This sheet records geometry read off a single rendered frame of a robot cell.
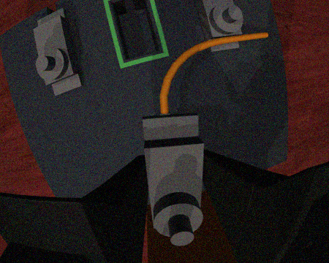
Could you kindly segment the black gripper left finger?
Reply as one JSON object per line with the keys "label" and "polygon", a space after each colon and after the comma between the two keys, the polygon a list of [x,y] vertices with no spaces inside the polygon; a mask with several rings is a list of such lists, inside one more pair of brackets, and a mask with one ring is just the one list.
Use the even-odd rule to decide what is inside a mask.
{"label": "black gripper left finger", "polygon": [[0,234],[7,245],[82,254],[92,263],[142,263],[147,199],[142,155],[83,198],[0,193]]}

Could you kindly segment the grey micro servo with orange cable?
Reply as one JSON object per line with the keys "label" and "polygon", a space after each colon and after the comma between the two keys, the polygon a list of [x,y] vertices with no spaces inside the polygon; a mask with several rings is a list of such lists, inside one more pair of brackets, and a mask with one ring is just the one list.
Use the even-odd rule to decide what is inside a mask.
{"label": "grey micro servo with orange cable", "polygon": [[202,225],[203,141],[199,114],[170,114],[167,96],[179,67],[197,52],[220,44],[267,38],[267,32],[216,38],[185,50],[162,80],[161,112],[143,116],[145,161],[153,228],[173,245],[188,245]]}

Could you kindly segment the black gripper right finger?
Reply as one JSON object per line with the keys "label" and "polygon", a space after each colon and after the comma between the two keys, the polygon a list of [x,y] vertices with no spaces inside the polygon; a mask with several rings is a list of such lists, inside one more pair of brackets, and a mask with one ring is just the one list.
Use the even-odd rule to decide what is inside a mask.
{"label": "black gripper right finger", "polygon": [[203,150],[203,184],[237,263],[279,263],[329,192],[329,161],[287,176]]}

